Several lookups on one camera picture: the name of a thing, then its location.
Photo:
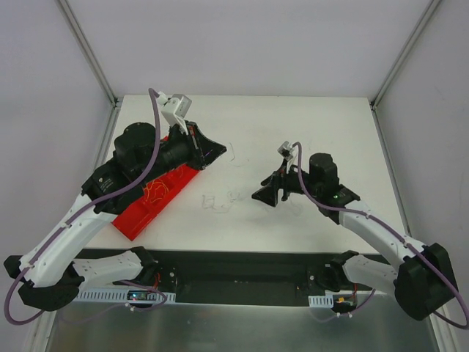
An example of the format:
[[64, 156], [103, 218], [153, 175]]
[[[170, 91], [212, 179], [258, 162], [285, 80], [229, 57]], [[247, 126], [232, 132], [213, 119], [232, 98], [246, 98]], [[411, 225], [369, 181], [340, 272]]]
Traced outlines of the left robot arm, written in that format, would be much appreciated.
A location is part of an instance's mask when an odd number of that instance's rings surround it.
[[136, 122], [114, 141], [112, 158], [98, 167], [81, 187], [70, 212], [36, 248], [4, 261], [19, 286], [21, 301], [53, 312], [88, 288], [134, 280], [153, 285], [157, 264], [142, 246], [96, 260], [78, 260], [78, 253], [105, 226], [141, 198], [146, 185], [186, 165], [202, 171], [226, 152], [208, 139], [194, 122], [187, 132], [169, 129], [161, 141], [155, 127]]

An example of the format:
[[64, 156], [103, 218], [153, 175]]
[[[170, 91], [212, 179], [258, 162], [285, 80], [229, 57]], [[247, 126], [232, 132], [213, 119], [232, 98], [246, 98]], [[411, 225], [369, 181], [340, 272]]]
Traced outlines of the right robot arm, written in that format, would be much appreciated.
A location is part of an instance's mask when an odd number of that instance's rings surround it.
[[411, 318], [423, 320], [458, 294], [448, 252], [438, 243], [426, 245], [402, 235], [373, 214], [369, 206], [339, 181], [331, 155], [315, 153], [309, 169], [292, 164], [291, 152], [281, 152], [284, 160], [261, 182], [251, 197], [276, 207], [290, 194], [303, 194], [332, 222], [355, 233], [385, 259], [380, 263], [354, 251], [331, 260], [316, 275], [318, 286], [339, 292], [352, 284], [362, 284], [393, 297]]

